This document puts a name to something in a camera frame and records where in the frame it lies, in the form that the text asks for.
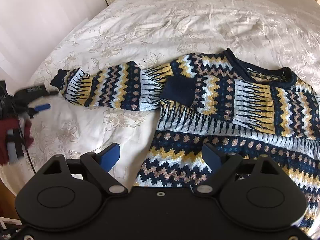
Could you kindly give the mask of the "left hand in maroon glove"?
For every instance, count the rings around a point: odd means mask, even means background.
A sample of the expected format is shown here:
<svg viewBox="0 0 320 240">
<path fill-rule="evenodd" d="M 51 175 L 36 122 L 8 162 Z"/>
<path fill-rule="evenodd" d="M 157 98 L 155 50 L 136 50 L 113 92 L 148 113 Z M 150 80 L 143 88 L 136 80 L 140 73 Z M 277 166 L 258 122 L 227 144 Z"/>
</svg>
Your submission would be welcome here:
<svg viewBox="0 0 320 240">
<path fill-rule="evenodd" d="M 1 166 L 13 164 L 24 157 L 34 139 L 30 136 L 31 121 L 26 118 L 1 120 Z"/>
</svg>

